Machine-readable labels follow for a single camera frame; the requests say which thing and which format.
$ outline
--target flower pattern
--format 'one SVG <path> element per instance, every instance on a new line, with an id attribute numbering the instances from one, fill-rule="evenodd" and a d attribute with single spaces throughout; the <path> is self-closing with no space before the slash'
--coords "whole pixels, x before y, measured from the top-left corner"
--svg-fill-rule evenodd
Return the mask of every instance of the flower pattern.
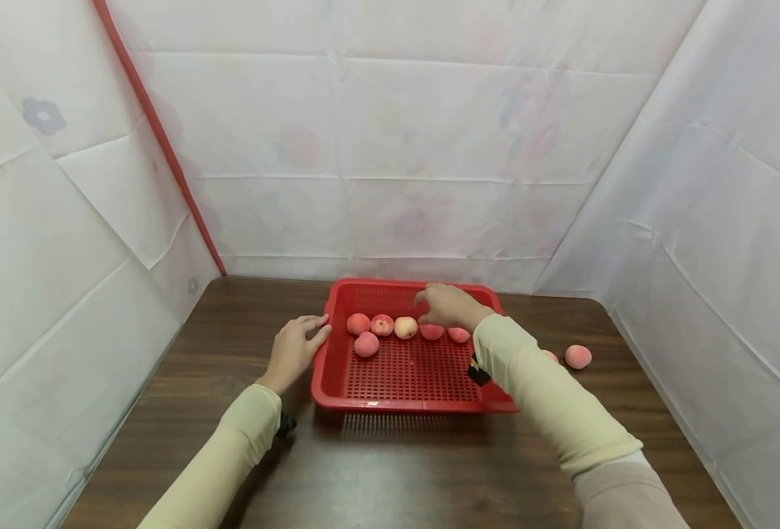
<path id="1" fill-rule="evenodd" d="M 24 120 L 44 136 L 52 136 L 66 128 L 66 118 L 53 101 L 26 97 L 22 100 Z"/>

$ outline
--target pink peach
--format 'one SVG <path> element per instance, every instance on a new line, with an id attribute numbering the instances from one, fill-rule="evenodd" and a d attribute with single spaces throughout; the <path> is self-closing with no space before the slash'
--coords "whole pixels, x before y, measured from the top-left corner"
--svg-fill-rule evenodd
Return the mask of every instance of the pink peach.
<path id="1" fill-rule="evenodd" d="M 574 369 L 584 369 L 592 360 L 592 353 L 583 345 L 569 345 L 566 350 L 566 363 Z"/>
<path id="2" fill-rule="evenodd" d="M 359 312 L 352 314 L 348 317 L 348 320 L 346 320 L 346 328 L 349 333 L 360 336 L 369 330 L 369 317 Z"/>
<path id="3" fill-rule="evenodd" d="M 448 337 L 458 344 L 465 344 L 472 337 L 472 334 L 469 334 L 465 328 L 452 327 L 448 329 Z"/>
<path id="4" fill-rule="evenodd" d="M 386 314 L 379 314 L 372 318 L 372 325 L 369 330 L 372 330 L 373 334 L 377 336 L 389 336 L 392 334 L 392 328 L 395 327 L 392 323 L 392 318 Z"/>
<path id="5" fill-rule="evenodd" d="M 416 323 L 416 320 L 409 316 L 402 316 L 400 318 L 396 318 L 396 336 L 399 336 L 401 339 L 411 339 L 414 336 L 416 336 L 416 332 L 419 328 L 418 323 Z"/>
<path id="6" fill-rule="evenodd" d="M 422 333 L 422 338 L 424 339 L 440 339 L 446 330 L 439 325 L 425 323 L 424 325 L 419 326 L 419 332 Z"/>
<path id="7" fill-rule="evenodd" d="M 560 359 L 559 359 L 559 358 L 557 358 L 557 355 L 555 355 L 554 353 L 552 353 L 551 351 L 549 351 L 549 350 L 546 350 L 546 349 L 544 349 L 544 350 L 542 350 L 542 351 L 544 352 L 544 354 L 545 354 L 547 357 L 551 358 L 551 360 L 553 360 L 553 361 L 555 361 L 555 362 L 557 362 L 557 363 L 560 363 Z"/>
<path id="8" fill-rule="evenodd" d="M 361 358 L 368 358 L 378 352 L 378 336 L 369 331 L 363 331 L 356 340 L 354 340 L 354 352 Z"/>

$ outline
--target arm sleeve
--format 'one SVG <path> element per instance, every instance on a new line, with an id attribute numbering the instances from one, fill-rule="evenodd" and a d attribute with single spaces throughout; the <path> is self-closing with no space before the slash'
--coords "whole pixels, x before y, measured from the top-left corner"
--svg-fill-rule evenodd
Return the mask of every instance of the arm sleeve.
<path id="1" fill-rule="evenodd" d="M 557 452 L 569 478 L 642 449 L 642 442 L 511 318 L 486 317 L 475 329 L 474 345 L 480 366 Z"/>
<path id="2" fill-rule="evenodd" d="M 669 492 L 647 464 L 602 464 L 576 483 L 581 529 L 687 529 Z"/>
<path id="3" fill-rule="evenodd" d="M 216 529 L 250 469 L 272 446 L 281 408 L 280 397 L 264 386 L 243 391 L 138 529 Z"/>

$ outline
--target basket mesh bottom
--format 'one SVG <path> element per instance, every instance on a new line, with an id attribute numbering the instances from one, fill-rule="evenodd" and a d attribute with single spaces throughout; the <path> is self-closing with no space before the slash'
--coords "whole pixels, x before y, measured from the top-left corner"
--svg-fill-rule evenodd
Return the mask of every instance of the basket mesh bottom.
<path id="1" fill-rule="evenodd" d="M 466 371 L 472 356 L 471 342 L 456 344 L 447 334 L 426 340 L 418 334 L 402 340 L 381 337 L 380 350 L 371 358 L 354 352 L 348 344 L 345 396 L 371 400 L 480 400 L 478 386 Z"/>

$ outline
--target red plastic basket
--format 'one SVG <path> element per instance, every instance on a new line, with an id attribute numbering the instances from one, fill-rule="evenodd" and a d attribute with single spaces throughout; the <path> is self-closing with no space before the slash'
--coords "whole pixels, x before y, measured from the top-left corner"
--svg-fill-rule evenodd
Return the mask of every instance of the red plastic basket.
<path id="1" fill-rule="evenodd" d="M 383 279 L 340 279 L 325 305 L 332 334 L 314 359 L 311 383 L 319 406 L 344 411 L 423 411 L 432 413 L 515 413 L 511 397 L 499 386 L 478 386 L 467 375 L 474 346 L 457 344 L 448 334 L 426 340 L 420 334 L 402 340 L 380 337 L 380 350 L 371 358 L 354 352 L 355 336 L 346 330 L 351 314 L 419 317 L 426 306 L 413 306 L 424 283 Z M 478 302 L 501 312 L 495 292 L 477 285 L 458 284 Z"/>

